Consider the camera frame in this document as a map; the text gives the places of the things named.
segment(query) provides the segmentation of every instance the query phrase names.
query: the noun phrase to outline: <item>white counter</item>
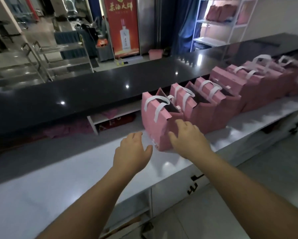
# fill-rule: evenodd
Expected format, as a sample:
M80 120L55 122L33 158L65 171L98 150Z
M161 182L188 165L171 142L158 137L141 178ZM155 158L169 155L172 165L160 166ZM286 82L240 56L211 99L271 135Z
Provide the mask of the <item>white counter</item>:
M220 149L298 110L298 96L283 98L234 117L226 129L206 135ZM0 238L33 238L99 181L113 163L115 148L130 132L143 131L141 117L94 134L42 140L0 157ZM143 145L152 144L144 132ZM117 203L191 165L175 152L154 149Z

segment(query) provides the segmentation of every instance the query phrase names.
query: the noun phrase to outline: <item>black drawer handle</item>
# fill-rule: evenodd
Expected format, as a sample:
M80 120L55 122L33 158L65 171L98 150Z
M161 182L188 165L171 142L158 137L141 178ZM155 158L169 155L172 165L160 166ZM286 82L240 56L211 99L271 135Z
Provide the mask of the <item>black drawer handle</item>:
M195 180L198 180L199 178L201 178L203 176L204 176L204 174L200 175L199 177L197 177L196 175L194 175L194 176L191 177L191 180L192 181L195 181Z
M192 192L196 191L196 188L198 187L198 184L197 183L194 183L194 186L195 188L193 188L192 185L190 185L190 191L188 190L187 193L190 195Z

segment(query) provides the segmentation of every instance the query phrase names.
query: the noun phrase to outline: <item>advertising banner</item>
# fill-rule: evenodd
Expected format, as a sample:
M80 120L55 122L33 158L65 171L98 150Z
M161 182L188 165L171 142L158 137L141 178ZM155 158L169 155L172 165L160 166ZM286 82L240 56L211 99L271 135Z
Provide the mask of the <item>advertising banner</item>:
M137 0L104 0L115 58L139 53Z

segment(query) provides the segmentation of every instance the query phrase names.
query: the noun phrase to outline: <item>black countertop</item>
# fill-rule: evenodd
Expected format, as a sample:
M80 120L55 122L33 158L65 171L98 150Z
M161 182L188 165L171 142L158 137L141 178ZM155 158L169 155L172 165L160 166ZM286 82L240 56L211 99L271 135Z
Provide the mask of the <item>black countertop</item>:
M102 112L140 99L143 92L207 75L215 66L295 50L298 36L283 33L1 92L0 135Z

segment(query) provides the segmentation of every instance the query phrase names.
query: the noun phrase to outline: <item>liquor bottle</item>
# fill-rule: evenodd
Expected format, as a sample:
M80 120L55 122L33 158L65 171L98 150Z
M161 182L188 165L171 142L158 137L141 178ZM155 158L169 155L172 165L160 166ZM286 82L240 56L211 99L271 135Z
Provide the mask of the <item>liquor bottle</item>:
M120 30L120 37L121 37L121 43L123 45L123 50L127 51L131 49L130 46L130 35L129 35L129 30L126 29L125 26L125 20L122 19L121 20L121 25L123 27L123 29Z

